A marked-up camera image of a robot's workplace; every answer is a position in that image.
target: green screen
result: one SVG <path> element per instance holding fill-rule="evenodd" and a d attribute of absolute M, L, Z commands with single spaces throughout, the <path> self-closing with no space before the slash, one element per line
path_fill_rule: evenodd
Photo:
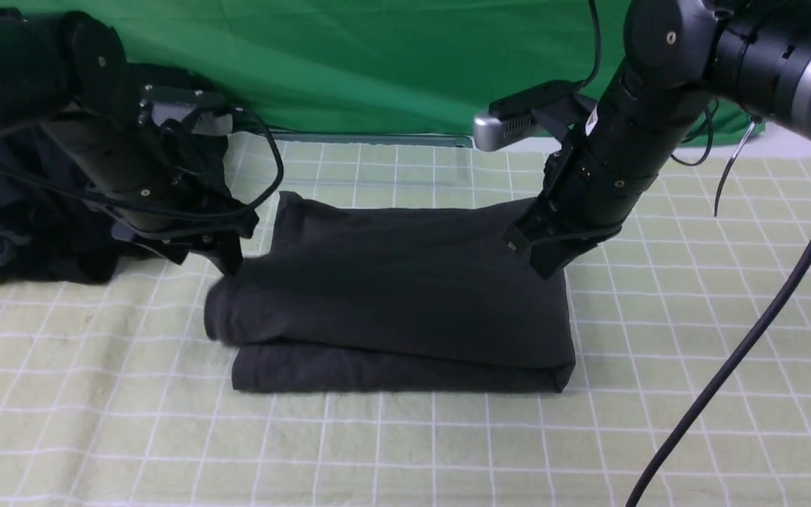
<path fill-rule="evenodd" d="M 600 0 L 598 99 L 622 57 L 629 0 Z M 82 10 L 115 27 L 132 61 L 211 78 L 268 124 L 323 134 L 471 134 L 475 113 L 593 64 L 586 0 L 0 0 Z M 747 116 L 723 104 L 717 144 Z M 702 144 L 705 138 L 695 144 Z"/>

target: black garment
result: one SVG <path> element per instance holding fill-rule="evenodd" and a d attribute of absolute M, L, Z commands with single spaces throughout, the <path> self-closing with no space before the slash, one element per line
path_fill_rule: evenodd
<path fill-rule="evenodd" d="M 528 200 L 337 209 L 281 192 L 270 253 L 215 283 L 206 331 L 246 392 L 560 392 L 575 365 L 564 278 L 505 248 Z"/>
<path fill-rule="evenodd" d="M 132 65 L 144 84 L 210 89 L 211 84 L 184 70 Z M 223 182 L 226 137 L 194 136 L 211 175 Z M 84 189 L 88 179 L 39 126 L 0 139 L 0 164 Z M 101 284 L 115 274 L 119 259 L 151 253 L 112 238 L 113 219 L 77 199 L 0 175 L 0 283 L 74 282 Z"/>

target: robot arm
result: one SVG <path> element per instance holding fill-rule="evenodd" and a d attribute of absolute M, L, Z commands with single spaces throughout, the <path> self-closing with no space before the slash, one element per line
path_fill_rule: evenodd
<path fill-rule="evenodd" d="M 475 118 L 483 151 L 561 144 L 505 235 L 543 278 L 621 231 L 714 97 L 811 140 L 811 0 L 633 0 L 624 51 L 598 102 L 551 81 Z"/>
<path fill-rule="evenodd" d="M 0 137 L 41 125 L 86 174 L 87 203 L 115 218 L 115 239 L 239 267 L 255 206 L 189 142 L 231 134 L 233 113 L 215 92 L 136 82 L 117 33 L 86 13 L 0 8 Z"/>

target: folded black shirt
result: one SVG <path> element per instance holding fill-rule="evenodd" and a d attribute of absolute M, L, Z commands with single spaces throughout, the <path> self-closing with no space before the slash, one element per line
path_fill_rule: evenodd
<path fill-rule="evenodd" d="M 215 283 L 206 331 L 245 392 L 560 392 L 575 365 L 563 276 L 502 242 L 530 200 L 338 209 L 280 193 L 270 253 Z"/>

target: table surface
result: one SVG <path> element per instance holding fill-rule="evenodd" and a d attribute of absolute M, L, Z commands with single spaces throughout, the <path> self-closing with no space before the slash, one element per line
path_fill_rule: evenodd
<path fill-rule="evenodd" d="M 479 208 L 534 196 L 543 154 L 282 142 L 334 206 Z M 232 136 L 241 200 L 273 178 Z M 811 234 L 811 158 L 669 164 L 618 238 L 567 269 L 563 394 L 252 395 L 206 339 L 200 258 L 106 287 L 0 286 L 0 504 L 622 505 Z M 275 196 L 246 254 L 270 246 Z M 653 482 L 646 505 L 811 505 L 811 272 Z"/>

